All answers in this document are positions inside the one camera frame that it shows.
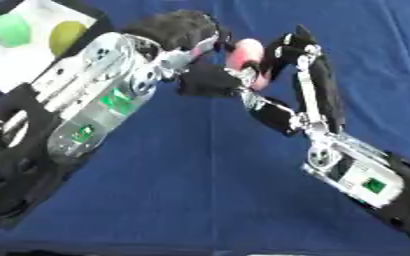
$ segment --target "blue tablecloth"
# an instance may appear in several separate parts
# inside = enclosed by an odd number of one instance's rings
[[[90,0],[118,26],[179,8],[267,43],[296,24],[319,39],[347,131],[410,158],[410,0]],[[304,174],[308,142],[253,120],[237,100],[154,99],[0,248],[140,255],[148,250],[410,255],[410,240]],[[268,93],[293,102],[290,78]]]

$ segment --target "yellow ball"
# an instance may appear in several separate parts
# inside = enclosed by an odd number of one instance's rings
[[[51,32],[49,47],[54,56],[59,57],[73,45],[84,33],[87,27],[78,21],[59,23]]]

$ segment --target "tennis ball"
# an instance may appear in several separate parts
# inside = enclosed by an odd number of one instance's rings
[[[17,47],[31,42],[31,26],[19,14],[0,15],[0,45]]]
[[[87,27],[78,21],[59,23],[51,32],[49,47],[54,56],[61,56],[87,31]]]

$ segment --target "green led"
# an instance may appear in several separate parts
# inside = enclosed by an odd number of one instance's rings
[[[110,93],[101,98],[101,102],[109,109],[113,109],[118,113],[127,115],[132,111],[134,105],[132,98],[122,93],[119,89],[113,89]]]
[[[375,194],[379,194],[385,188],[385,184],[375,178],[370,178],[362,186]]]
[[[84,125],[72,135],[72,138],[79,143],[84,143],[93,136],[94,132],[95,128],[93,127],[93,125]]]

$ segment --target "black glove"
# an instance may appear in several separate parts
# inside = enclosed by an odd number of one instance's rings
[[[307,54],[305,48],[308,45],[317,46],[315,38],[306,28],[297,26],[295,34],[286,34],[266,47],[265,57],[260,64],[261,73],[270,71],[271,79],[276,79],[286,66],[297,65],[298,58]],[[338,133],[345,125],[345,116],[334,74],[326,56],[317,57],[309,67],[309,72],[315,86],[320,113],[326,116],[330,130]],[[300,111],[306,111],[297,75],[293,77],[293,84],[300,103]]]
[[[241,81],[229,75],[223,67],[197,62],[179,76],[180,95],[204,97],[233,97]]]
[[[163,50],[193,49],[200,41],[217,33],[224,43],[230,33],[219,26],[209,15],[200,11],[178,10],[158,14],[132,23],[123,33],[149,38],[161,45]]]

